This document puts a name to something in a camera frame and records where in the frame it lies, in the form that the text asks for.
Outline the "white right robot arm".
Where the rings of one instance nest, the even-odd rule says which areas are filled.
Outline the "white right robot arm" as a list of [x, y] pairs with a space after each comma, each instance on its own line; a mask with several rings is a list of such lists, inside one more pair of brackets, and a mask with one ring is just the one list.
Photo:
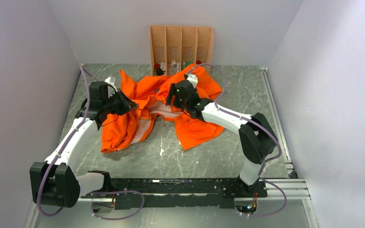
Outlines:
[[239, 136], [245, 163], [237, 189], [240, 195], [250, 196], [256, 189], [255, 183], [265, 166], [266, 157], [279, 146], [266, 117], [261, 113], [238, 113], [209, 98], [201, 98], [187, 79], [171, 84], [166, 104], [183, 109], [192, 119], [216, 124]]

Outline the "orange jacket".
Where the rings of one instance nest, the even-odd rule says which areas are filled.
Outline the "orange jacket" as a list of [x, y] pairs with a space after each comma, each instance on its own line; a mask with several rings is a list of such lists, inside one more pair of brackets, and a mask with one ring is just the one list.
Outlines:
[[219, 136], [223, 127], [192, 119], [182, 109], [165, 104], [171, 84], [184, 80], [184, 74], [189, 70], [198, 77], [196, 88], [201, 98], [214, 100], [222, 92], [222, 88], [205, 68], [196, 64], [190, 64], [173, 76], [145, 76], [138, 82], [120, 70], [121, 91], [137, 103], [138, 108], [124, 115], [107, 116], [102, 126], [100, 151], [116, 152], [133, 143], [144, 141], [151, 133], [157, 116], [174, 123], [177, 139], [185, 150]]

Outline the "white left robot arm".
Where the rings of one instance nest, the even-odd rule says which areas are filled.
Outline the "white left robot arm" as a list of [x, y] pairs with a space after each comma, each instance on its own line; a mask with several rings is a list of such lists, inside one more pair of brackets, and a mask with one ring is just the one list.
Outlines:
[[105, 198], [112, 193], [110, 174], [89, 171], [77, 176], [76, 162], [88, 140], [103, 126], [108, 115], [117, 117], [138, 108], [120, 89], [96, 81], [88, 88], [88, 97], [77, 112], [71, 129], [58, 147], [43, 161], [32, 164], [29, 174], [33, 201], [38, 206], [71, 208], [91, 192]]

